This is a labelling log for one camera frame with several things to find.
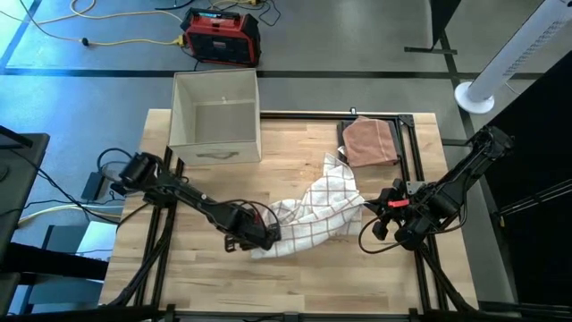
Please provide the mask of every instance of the concrete floor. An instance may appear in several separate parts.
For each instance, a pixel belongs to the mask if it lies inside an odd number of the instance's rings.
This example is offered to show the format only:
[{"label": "concrete floor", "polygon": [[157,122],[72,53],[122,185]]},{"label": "concrete floor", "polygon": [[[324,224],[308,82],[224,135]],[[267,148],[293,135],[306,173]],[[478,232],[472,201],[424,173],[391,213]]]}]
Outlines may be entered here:
[{"label": "concrete floor", "polygon": [[[0,10],[23,17],[17,0],[5,1]],[[460,72],[480,72],[502,45],[526,20],[541,0],[465,0],[446,32],[450,46],[458,50]],[[79,0],[78,8],[88,5]],[[446,72],[443,55],[403,52],[427,38],[425,2],[399,0],[276,0],[281,20],[270,28],[260,24],[263,71]],[[152,10],[172,4],[169,0],[100,1],[93,15]],[[69,14],[68,0],[42,1],[38,21]],[[197,0],[196,7],[207,7]],[[183,11],[174,12],[180,17]],[[96,157],[108,147],[136,150],[149,108],[169,108],[170,77],[34,76],[38,70],[180,71],[195,61],[177,47],[129,44],[85,48],[74,42],[49,38],[34,26],[25,29],[20,42],[12,43],[20,24],[0,15],[0,50],[8,49],[0,75],[0,124],[15,131],[47,132],[51,142],[43,168],[67,191],[79,197]],[[106,21],[74,18],[45,25],[65,37],[92,41],[153,38],[170,41],[180,33],[172,17],[146,15]],[[568,25],[526,64],[521,72],[545,72],[572,47]],[[9,76],[23,68],[29,76]],[[199,70],[228,68],[200,64]],[[511,80],[517,91],[532,80]],[[433,112],[442,137],[464,139],[465,129],[453,99],[449,79],[365,78],[262,78],[261,108],[266,110],[332,110]],[[476,130],[517,95],[508,88],[497,93],[496,109],[471,116]],[[462,148],[446,148],[449,166],[463,157]],[[61,199],[46,182],[37,180],[29,200]],[[470,191],[469,220],[463,228],[471,271],[480,301],[513,301],[508,277],[492,234],[479,187]],[[41,209],[30,207],[27,214]],[[41,216],[16,232],[13,240],[39,246],[49,225],[84,225],[78,212]]]}]

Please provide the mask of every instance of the wooden tabletop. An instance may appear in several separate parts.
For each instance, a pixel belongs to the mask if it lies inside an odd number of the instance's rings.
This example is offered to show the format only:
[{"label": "wooden tabletop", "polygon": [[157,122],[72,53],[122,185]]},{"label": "wooden tabletop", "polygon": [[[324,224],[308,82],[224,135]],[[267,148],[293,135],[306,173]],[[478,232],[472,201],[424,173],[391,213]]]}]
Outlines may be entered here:
[{"label": "wooden tabletop", "polygon": [[[163,155],[170,112],[149,111],[142,151]],[[447,166],[435,115],[413,116],[425,179],[436,181],[447,172]],[[322,176],[324,153],[336,155],[334,121],[262,120],[261,131],[261,163],[193,166],[187,167],[184,175],[214,199],[252,199],[270,204],[300,198]],[[410,151],[406,150],[411,161]],[[398,165],[368,166],[355,169],[354,173],[357,188],[366,199],[377,197],[383,187],[400,177]],[[140,205],[140,197],[128,198],[123,212],[130,213]],[[372,216],[365,210],[363,222]],[[151,207],[119,229],[102,303],[114,299],[139,268],[150,217]],[[388,241],[383,244],[393,242],[395,227],[390,227]],[[467,302],[475,306],[475,289],[461,231],[439,235],[437,242],[445,273]],[[365,246],[378,249],[383,245],[367,233]],[[147,286],[146,303],[150,301],[154,276],[152,273]],[[430,273],[427,280],[435,307]],[[223,235],[204,216],[181,203],[172,233],[161,307],[170,303],[176,304],[177,310],[225,312],[406,314],[408,308],[421,309],[410,251],[396,248],[367,255],[359,249],[357,236],[340,236],[288,257],[251,259],[245,251],[226,253]]]}]

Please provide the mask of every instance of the portable generator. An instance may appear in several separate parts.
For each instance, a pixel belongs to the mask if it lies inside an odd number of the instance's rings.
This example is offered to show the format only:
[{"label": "portable generator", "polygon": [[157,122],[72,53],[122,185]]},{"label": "portable generator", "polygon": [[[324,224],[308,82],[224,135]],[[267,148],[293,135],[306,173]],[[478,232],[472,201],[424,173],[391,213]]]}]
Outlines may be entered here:
[{"label": "portable generator", "polygon": [[181,24],[200,62],[254,67],[260,59],[258,21],[250,14],[191,8]]}]

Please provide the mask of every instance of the white storage bin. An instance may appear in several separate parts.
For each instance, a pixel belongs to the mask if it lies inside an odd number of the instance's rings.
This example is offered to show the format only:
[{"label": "white storage bin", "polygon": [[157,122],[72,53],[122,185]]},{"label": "white storage bin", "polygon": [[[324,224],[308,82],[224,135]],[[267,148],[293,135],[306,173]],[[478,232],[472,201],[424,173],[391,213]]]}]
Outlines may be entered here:
[{"label": "white storage bin", "polygon": [[260,162],[256,70],[175,73],[169,148],[186,165]]}]

